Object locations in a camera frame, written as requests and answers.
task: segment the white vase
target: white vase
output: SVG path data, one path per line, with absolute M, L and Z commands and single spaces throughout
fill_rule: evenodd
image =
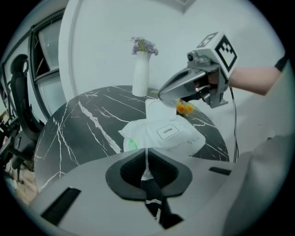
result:
M 136 65 L 133 75 L 132 94 L 137 97 L 145 97 L 148 94 L 149 59 L 150 53 L 137 52 Z

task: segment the yellow object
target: yellow object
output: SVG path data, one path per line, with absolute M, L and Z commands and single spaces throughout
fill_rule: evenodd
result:
M 178 111 L 180 114 L 185 113 L 185 106 L 182 105 L 181 103 L 178 103 L 178 104 L 177 104 L 177 111 Z
M 185 112 L 186 112 L 186 113 L 192 113 L 193 110 L 194 110 L 194 107 L 193 107 L 192 104 L 189 104 L 189 103 L 188 103 L 188 104 L 185 105 Z

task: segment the window frame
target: window frame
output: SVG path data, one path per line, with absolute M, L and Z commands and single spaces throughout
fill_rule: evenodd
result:
M 59 76 L 59 68 L 54 69 L 52 71 L 48 71 L 42 75 L 37 76 L 36 71 L 35 71 L 36 65 L 35 65 L 35 61 L 34 61 L 34 55 L 35 55 L 34 48 L 35 47 L 33 46 L 33 43 L 35 42 L 35 38 L 38 37 L 38 32 L 41 29 L 49 26 L 50 24 L 61 20 L 63 18 L 64 12 L 65 12 L 65 9 L 61 9 L 61 10 L 51 14 L 50 16 L 46 17 L 45 19 L 43 19 L 39 23 L 33 25 L 31 27 L 30 34 L 29 34 L 29 43 L 28 43 L 29 75 L 30 75 L 30 80 L 32 83 L 34 95 L 36 97 L 38 105 L 39 105 L 46 120 L 49 120 L 50 114 L 49 114 L 49 111 L 46 108 L 45 103 L 42 99 L 38 84 L 45 82 L 47 80 L 50 80 L 56 76 Z

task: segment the black slot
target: black slot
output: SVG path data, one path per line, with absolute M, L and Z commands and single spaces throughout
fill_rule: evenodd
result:
M 67 188 L 41 216 L 57 226 L 80 193 L 78 189 Z
M 222 174 L 222 175 L 230 175 L 230 173 L 231 173 L 230 170 L 222 169 L 222 168 L 218 168 L 218 167 L 211 167 L 209 170 L 213 171 L 215 173 L 218 173 L 218 174 Z

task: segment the window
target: window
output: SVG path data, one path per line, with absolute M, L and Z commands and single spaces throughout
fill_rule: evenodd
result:
M 64 10 L 32 27 L 29 70 L 33 91 L 44 116 L 49 117 L 65 102 L 59 75 L 59 31 Z

